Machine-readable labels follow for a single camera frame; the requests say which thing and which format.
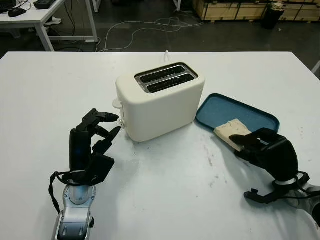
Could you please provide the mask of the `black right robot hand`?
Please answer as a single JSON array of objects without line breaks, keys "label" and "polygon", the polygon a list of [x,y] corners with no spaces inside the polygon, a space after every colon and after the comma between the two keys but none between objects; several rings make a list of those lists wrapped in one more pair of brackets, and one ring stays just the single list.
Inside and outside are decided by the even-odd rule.
[{"label": "black right robot hand", "polygon": [[242,147],[235,155],[266,170],[275,180],[286,182],[299,171],[298,157],[292,143],[269,128],[260,128],[247,135],[234,134],[229,139]]}]

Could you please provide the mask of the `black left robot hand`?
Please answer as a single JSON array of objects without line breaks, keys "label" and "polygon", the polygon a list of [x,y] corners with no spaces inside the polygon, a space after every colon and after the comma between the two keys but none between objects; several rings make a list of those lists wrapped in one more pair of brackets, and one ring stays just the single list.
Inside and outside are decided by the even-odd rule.
[{"label": "black left robot hand", "polygon": [[105,180],[115,164],[115,160],[105,153],[112,146],[121,127],[107,131],[99,124],[116,122],[118,119],[116,114],[99,112],[93,108],[82,118],[82,122],[70,131],[68,180],[90,186]]}]

